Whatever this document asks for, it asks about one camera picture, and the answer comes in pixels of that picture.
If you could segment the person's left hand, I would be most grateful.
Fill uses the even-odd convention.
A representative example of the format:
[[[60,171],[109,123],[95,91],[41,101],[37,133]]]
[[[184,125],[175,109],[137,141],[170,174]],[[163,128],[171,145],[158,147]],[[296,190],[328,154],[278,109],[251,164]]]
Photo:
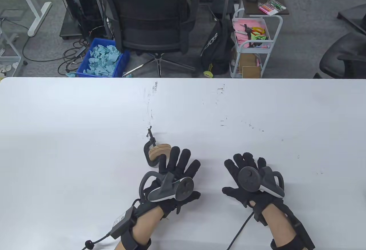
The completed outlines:
[[[172,173],[174,175],[174,182],[177,182],[182,178],[194,178],[200,168],[200,161],[196,159],[188,166],[187,164],[189,162],[190,156],[191,151],[189,149],[183,149],[183,151],[180,151],[178,146],[173,147],[170,151],[169,162],[166,162],[166,155],[160,156],[159,173],[162,175]],[[178,201],[176,199],[166,199],[156,203],[144,202],[138,206],[136,210],[136,217],[141,217],[154,208],[161,208],[163,211],[162,218],[166,218],[170,212],[174,210],[177,210],[176,213],[179,214],[183,205],[199,198],[200,192],[193,191],[188,198],[182,201]]]

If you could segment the person's right hand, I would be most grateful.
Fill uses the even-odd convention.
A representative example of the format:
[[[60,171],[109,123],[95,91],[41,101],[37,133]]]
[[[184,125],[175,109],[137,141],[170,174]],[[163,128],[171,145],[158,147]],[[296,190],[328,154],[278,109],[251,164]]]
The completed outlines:
[[[242,170],[244,167],[250,166],[258,170],[259,173],[262,173],[264,167],[266,166],[266,160],[262,157],[259,157],[257,162],[255,162],[253,155],[251,153],[246,152],[243,153],[243,155],[235,154],[233,156],[233,160],[231,159],[225,160],[224,165],[239,187],[238,188],[223,187],[222,192],[225,195],[238,200],[240,203],[243,204],[245,208],[251,207],[254,212],[255,220],[257,222],[260,221],[264,226],[267,226],[267,223],[264,220],[262,212],[271,203],[273,204],[283,203],[283,200],[266,192],[247,191],[239,184],[240,170]]]

